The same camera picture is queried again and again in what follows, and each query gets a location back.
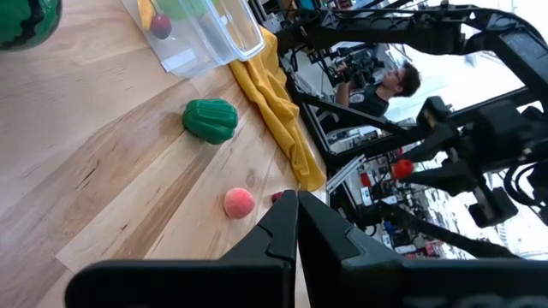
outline watermelon toy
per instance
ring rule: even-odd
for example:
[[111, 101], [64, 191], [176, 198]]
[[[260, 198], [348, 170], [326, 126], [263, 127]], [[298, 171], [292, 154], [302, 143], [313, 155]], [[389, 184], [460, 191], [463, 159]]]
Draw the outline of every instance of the watermelon toy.
[[61, 20], [61, 0], [1, 0], [0, 50], [24, 50], [46, 41]]

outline red object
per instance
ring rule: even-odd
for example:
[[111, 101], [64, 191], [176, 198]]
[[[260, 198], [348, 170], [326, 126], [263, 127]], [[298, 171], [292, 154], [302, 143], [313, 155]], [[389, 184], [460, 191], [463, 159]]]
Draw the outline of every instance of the red object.
[[407, 259], [407, 260], [416, 260], [418, 259], [417, 257], [417, 254], [412, 252], [412, 253], [405, 253], [403, 254], [403, 256]]
[[392, 167], [392, 174], [394, 179], [401, 179], [408, 175], [411, 175], [414, 171], [413, 162], [408, 159], [402, 159]]
[[272, 195], [272, 203], [275, 203], [280, 197], [282, 197], [283, 192], [276, 192]]
[[369, 180], [369, 175], [366, 173], [362, 173], [360, 175], [360, 178], [361, 178], [361, 185], [363, 185], [363, 187], [371, 187], [371, 180]]
[[396, 157], [400, 157], [403, 154], [403, 148], [398, 148], [394, 150]]
[[255, 207], [253, 195], [243, 188], [232, 188], [224, 196], [224, 211], [230, 218], [242, 219]]
[[151, 32], [159, 39], [166, 39], [171, 34], [171, 21], [166, 15], [158, 14], [152, 18]]

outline man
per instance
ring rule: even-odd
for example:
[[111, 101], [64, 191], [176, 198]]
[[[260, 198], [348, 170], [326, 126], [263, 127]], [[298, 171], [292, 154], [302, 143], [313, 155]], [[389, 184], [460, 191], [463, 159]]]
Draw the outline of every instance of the man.
[[[338, 70], [342, 71], [345, 68], [343, 64]], [[381, 117], [388, 110], [391, 98], [409, 98], [417, 92], [419, 87], [419, 71], [411, 63], [405, 62], [401, 68], [387, 72], [381, 83], [376, 86], [369, 85], [363, 89], [353, 89], [352, 82], [342, 83], [337, 90], [335, 102], [370, 116]], [[339, 121], [327, 116], [321, 121], [321, 125], [325, 133], [328, 133], [338, 128], [355, 127], [363, 123], [339, 115]]]

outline plastic container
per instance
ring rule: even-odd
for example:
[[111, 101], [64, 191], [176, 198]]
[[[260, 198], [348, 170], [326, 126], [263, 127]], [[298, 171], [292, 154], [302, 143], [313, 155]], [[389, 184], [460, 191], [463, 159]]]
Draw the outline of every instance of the plastic container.
[[164, 39], [141, 22], [138, 0], [122, 0], [167, 72], [192, 77], [257, 55], [265, 40], [245, 0], [151, 0], [169, 18]]

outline red knob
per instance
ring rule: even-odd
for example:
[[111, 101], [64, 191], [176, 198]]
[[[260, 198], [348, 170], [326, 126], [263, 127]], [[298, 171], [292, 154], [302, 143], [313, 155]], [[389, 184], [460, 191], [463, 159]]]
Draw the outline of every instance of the red knob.
[[402, 159], [392, 167], [394, 179], [401, 179], [411, 175], [414, 171], [413, 162], [408, 159]]

